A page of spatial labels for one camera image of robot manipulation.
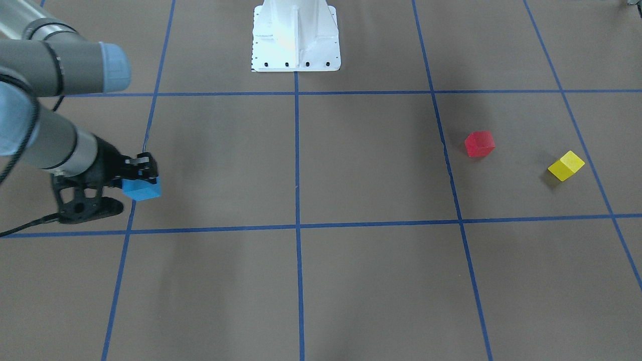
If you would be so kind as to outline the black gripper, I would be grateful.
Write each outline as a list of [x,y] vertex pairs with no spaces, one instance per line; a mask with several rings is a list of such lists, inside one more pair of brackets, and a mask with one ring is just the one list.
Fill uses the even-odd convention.
[[156,182],[158,164],[153,155],[143,152],[131,158],[101,137],[95,137],[98,152],[92,165],[83,172],[83,183],[90,187],[122,188],[122,179]]

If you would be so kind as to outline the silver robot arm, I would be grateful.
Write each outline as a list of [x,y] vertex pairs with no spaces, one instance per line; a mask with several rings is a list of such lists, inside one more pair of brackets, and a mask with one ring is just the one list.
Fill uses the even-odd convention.
[[88,41],[33,1],[2,1],[2,34],[2,180],[23,161],[98,188],[158,187],[151,154],[122,155],[39,102],[124,91],[131,66],[122,48]]

